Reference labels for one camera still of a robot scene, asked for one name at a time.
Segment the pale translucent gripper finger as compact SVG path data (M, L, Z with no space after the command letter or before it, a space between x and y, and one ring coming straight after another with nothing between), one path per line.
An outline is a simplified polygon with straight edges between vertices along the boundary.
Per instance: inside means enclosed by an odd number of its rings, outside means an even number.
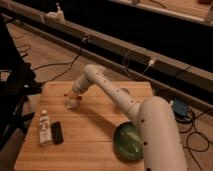
M67 100L67 99L74 99L74 100L76 100L75 97L76 97L77 95L79 95L79 94L77 94L77 93L75 93L75 92L69 92L69 93L65 94L65 97L66 97L66 100Z

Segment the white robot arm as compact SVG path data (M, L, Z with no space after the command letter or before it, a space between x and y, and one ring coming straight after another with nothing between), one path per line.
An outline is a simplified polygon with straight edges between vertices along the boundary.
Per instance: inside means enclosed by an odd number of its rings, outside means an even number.
M77 97L97 85L139 129L146 171L188 171L187 161L170 104L159 96L142 102L115 86L105 76L106 68L89 64L68 93L65 106L77 107Z

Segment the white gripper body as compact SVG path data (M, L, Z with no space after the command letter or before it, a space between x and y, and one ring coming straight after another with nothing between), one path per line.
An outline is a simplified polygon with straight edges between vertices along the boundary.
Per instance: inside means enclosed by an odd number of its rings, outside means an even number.
M88 90L90 86L91 82L86 78L85 75L81 75L75 80L72 90L76 94L83 94Z

